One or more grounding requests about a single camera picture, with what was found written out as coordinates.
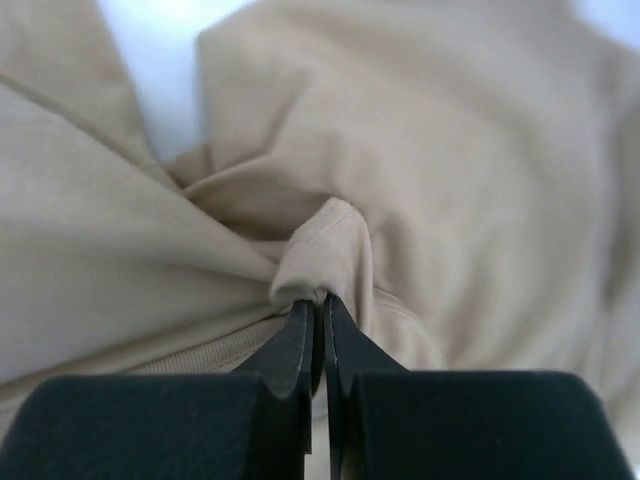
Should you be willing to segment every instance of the beige towel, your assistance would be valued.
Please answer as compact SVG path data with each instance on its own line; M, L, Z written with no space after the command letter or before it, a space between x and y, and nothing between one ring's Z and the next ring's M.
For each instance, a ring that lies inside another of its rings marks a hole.
M170 175L95 6L2 3L5 422L55 373L229 368L331 289L410 368L578 373L640 462L640 61L562 2L257 3L202 35Z

